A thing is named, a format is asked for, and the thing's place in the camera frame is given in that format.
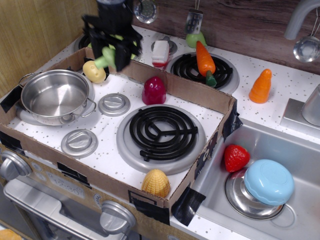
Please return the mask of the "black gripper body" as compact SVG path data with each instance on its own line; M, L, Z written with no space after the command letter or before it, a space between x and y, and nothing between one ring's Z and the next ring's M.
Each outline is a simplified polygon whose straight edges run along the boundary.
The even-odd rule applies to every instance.
M126 39L139 41L141 47L143 37L132 27L134 16L132 2L98 2L97 10L98 15L84 14L81 17L86 35L120 35Z

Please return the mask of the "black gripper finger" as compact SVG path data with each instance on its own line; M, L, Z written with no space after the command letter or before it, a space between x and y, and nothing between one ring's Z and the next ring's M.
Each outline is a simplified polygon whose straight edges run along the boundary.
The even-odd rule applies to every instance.
M102 49L107 46L106 35L100 33L90 33L89 39L95 59L101 57L103 55Z
M120 42L115 46L115 67L118 72L130 64L131 55L137 55L137 46L134 42Z

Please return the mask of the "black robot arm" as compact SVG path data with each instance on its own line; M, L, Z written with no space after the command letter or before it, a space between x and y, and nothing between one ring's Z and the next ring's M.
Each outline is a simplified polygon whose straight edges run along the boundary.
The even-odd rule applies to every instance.
M115 47L114 68L120 72L130 64L132 55L140 55L143 37L134 30L132 0L98 0L98 15L82 16L84 32L89 37L95 58L103 48Z

